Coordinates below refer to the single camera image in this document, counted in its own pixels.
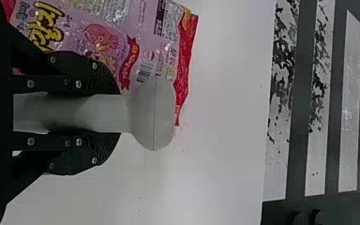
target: barcode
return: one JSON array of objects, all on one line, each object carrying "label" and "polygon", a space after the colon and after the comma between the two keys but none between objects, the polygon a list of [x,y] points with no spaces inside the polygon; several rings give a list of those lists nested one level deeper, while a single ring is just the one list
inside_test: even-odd
[{"label": "barcode", "polygon": [[137,82],[143,83],[154,73],[154,64],[142,61],[140,64],[140,70],[137,74]]}]

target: screw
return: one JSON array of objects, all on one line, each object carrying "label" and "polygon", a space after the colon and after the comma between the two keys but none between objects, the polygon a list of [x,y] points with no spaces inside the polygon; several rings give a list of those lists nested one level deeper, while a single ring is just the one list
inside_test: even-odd
[{"label": "screw", "polygon": [[78,138],[75,143],[77,144],[77,146],[81,146],[82,145],[82,139]]},{"label": "screw", "polygon": [[34,144],[35,144],[35,139],[34,139],[34,138],[29,138],[29,139],[27,140],[27,144],[28,144],[28,146],[34,146]]},{"label": "screw", "polygon": [[81,81],[76,81],[75,82],[75,87],[80,89],[82,87],[82,82]]},{"label": "screw", "polygon": [[35,87],[35,82],[33,80],[28,80],[27,87],[28,88],[34,88]]},{"label": "screw", "polygon": [[51,57],[51,63],[55,64],[55,57],[54,56]]}]

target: plastic packaging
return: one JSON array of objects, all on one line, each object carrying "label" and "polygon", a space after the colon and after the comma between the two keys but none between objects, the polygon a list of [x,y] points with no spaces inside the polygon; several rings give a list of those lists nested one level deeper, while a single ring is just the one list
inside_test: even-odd
[{"label": "plastic packaging", "polygon": [[176,125],[188,96],[198,17],[171,0],[2,0],[10,23],[42,51],[101,61],[122,92],[151,76],[176,91]]}]

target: pink snack bag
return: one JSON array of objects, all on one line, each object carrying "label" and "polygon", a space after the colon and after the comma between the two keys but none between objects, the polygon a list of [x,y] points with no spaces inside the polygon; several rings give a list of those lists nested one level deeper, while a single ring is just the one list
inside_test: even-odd
[{"label": "pink snack bag", "polygon": [[10,23],[44,52],[73,51],[111,70],[119,89],[173,82],[176,125],[188,96],[198,16],[172,0],[2,0]]}]

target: white table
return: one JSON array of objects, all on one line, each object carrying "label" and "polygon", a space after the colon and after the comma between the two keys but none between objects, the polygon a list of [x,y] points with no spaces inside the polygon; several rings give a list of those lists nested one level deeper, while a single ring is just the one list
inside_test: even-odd
[{"label": "white table", "polygon": [[275,1],[180,2],[200,21],[171,146],[123,135],[102,167],[38,180],[3,224],[260,224]]}]

